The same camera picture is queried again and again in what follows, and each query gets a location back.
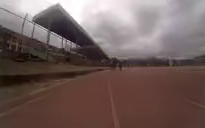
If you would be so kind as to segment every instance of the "cloudy sky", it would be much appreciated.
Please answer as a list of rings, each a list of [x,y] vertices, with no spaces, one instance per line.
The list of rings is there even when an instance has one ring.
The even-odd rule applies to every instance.
[[[110,56],[205,53],[205,0],[0,0],[20,15],[60,3]]]

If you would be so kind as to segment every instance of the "running track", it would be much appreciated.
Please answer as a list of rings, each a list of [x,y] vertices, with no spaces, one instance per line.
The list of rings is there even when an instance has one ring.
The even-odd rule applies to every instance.
[[[0,114],[0,128],[205,128],[205,72],[103,71]]]

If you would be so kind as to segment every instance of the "roof canopy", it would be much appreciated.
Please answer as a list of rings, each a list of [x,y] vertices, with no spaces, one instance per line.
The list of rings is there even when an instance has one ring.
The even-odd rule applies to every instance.
[[[53,5],[34,16],[33,22],[50,29],[56,34],[80,45],[93,46],[91,56],[96,59],[108,58],[98,45],[90,38],[87,32],[62,8],[60,4]]]

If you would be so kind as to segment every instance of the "railing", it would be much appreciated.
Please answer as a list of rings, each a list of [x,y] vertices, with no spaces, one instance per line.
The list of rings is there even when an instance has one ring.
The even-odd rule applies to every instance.
[[[28,18],[17,15],[0,7],[0,26],[25,35],[29,38],[36,39],[42,43],[47,44],[48,42],[48,45],[52,45],[56,48],[64,48],[67,52],[76,47],[80,47],[74,42],[71,42],[70,40],[53,32],[50,32],[50,38],[48,38],[48,29],[27,19]]]

